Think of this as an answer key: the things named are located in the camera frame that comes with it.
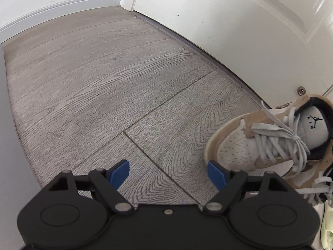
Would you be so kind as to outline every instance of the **door panel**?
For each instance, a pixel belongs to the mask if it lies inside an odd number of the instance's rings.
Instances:
[[[333,84],[333,0],[136,0],[274,107]]]

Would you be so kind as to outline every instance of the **sneaker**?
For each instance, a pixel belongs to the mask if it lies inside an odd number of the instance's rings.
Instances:
[[[297,176],[307,161],[323,158],[333,136],[333,104],[306,94],[275,109],[238,116],[209,139],[204,160],[251,172],[293,160]]]
[[[290,169],[283,178],[299,194],[313,206],[328,201],[333,206],[333,140],[327,146],[326,153],[322,160],[308,162],[302,172],[295,176],[295,170]]]
[[[328,201],[325,203],[325,212],[320,230],[321,244],[325,250],[333,249],[333,208]]]

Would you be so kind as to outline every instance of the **screw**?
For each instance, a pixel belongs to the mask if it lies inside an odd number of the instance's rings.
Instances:
[[[121,202],[121,203],[117,203],[114,208],[117,210],[117,211],[122,211],[122,212],[125,212],[125,211],[129,211],[132,206],[128,203],[125,203],[125,202]]]
[[[164,210],[164,213],[166,215],[171,215],[172,213],[174,213],[174,211],[172,209],[166,209],[166,210]]]
[[[223,208],[222,204],[217,203],[217,202],[209,202],[206,205],[206,209],[210,210],[210,211],[219,211]]]
[[[297,88],[297,93],[300,96],[303,96],[306,93],[305,87],[300,86],[299,88]]]

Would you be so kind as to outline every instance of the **gray wood-grain floor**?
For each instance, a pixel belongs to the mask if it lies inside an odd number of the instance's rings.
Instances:
[[[215,193],[208,138],[260,107],[197,53],[120,7],[32,27],[3,44],[15,125],[41,185],[128,159],[133,204]]]

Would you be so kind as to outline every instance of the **white shoelace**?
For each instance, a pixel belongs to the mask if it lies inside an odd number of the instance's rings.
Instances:
[[[307,199],[313,206],[323,203],[319,198],[320,194],[325,194],[328,199],[329,205],[332,207],[333,201],[333,181],[330,177],[323,177],[323,172],[319,172],[318,178],[314,180],[311,188],[303,188],[296,190],[299,194],[304,195],[304,199]]]
[[[278,153],[284,160],[288,160],[289,157],[294,161],[297,167],[296,173],[293,175],[297,176],[306,166],[307,154],[310,151],[306,144],[297,135],[297,127],[299,123],[300,115],[295,118],[295,107],[291,107],[289,115],[285,116],[283,122],[281,122],[276,116],[271,114],[269,110],[264,106],[263,101],[261,102],[262,109],[266,116],[274,122],[274,125],[266,123],[253,123],[252,131],[254,132],[255,141],[257,143],[260,158],[264,164],[267,164],[267,156],[272,163],[276,163],[274,153]],[[279,145],[279,138],[283,138],[285,141],[285,150]]]

